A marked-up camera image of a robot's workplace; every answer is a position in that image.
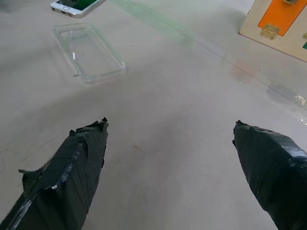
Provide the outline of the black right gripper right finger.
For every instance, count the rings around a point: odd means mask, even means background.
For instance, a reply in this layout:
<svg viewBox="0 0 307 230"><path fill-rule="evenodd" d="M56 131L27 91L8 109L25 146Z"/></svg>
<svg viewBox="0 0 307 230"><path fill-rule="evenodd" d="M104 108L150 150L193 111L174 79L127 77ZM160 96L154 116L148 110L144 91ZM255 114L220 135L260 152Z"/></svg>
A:
<svg viewBox="0 0 307 230"><path fill-rule="evenodd" d="M233 129L249 187L280 230L307 228L307 153L290 137L238 120Z"/></svg>

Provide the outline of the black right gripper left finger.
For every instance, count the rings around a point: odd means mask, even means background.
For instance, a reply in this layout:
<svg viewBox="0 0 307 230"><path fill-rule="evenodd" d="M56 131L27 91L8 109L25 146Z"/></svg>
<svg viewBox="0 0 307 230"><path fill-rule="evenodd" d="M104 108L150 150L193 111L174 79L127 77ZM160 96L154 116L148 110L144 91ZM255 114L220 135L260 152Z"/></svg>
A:
<svg viewBox="0 0 307 230"><path fill-rule="evenodd" d="M2 230L80 230L99 184L107 143L106 118L71 130L35 171L20 170L24 191Z"/></svg>

